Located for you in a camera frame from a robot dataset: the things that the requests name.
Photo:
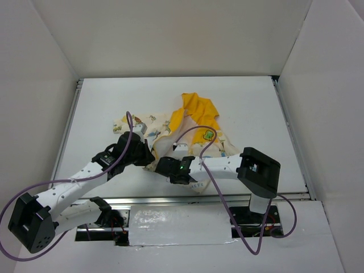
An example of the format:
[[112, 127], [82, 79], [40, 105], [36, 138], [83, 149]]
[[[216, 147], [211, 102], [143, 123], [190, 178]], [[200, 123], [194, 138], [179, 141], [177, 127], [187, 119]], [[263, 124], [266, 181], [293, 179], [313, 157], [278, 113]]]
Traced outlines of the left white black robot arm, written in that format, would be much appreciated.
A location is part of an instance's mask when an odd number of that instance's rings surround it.
[[35, 254], [48, 246], [55, 236], [76, 226], [121, 225], [123, 218], [102, 198], [96, 196], [74, 204], [92, 189], [107, 183], [129, 165], [145, 167], [154, 161], [147, 140], [140, 131], [123, 133], [94, 156], [82, 170], [36, 196], [24, 193], [16, 200], [8, 229], [23, 246]]

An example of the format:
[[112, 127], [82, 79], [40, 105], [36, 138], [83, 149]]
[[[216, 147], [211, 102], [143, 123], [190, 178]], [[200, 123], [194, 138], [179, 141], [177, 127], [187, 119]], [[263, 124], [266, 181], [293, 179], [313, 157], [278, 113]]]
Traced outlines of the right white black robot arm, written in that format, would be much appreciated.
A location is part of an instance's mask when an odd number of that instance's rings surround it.
[[239, 180], [251, 192], [248, 218], [261, 222], [267, 216], [270, 201], [277, 197], [281, 164], [252, 147], [243, 153], [218, 158], [185, 156], [160, 158], [155, 172], [172, 184], [188, 185], [203, 180]]

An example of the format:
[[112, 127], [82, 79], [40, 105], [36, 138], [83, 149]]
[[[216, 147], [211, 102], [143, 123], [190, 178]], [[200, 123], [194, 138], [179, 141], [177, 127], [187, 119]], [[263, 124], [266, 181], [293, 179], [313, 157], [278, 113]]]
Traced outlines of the yellow cream printed kids jacket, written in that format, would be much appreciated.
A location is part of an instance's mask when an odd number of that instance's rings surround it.
[[219, 113], [212, 101], [197, 93], [183, 93], [183, 105], [171, 114], [132, 115], [133, 124], [144, 123], [144, 137], [156, 160], [144, 167], [154, 172], [162, 156], [172, 156], [172, 145], [186, 144], [186, 156], [198, 157], [204, 148], [206, 158], [226, 157], [240, 153], [220, 129], [216, 118]]

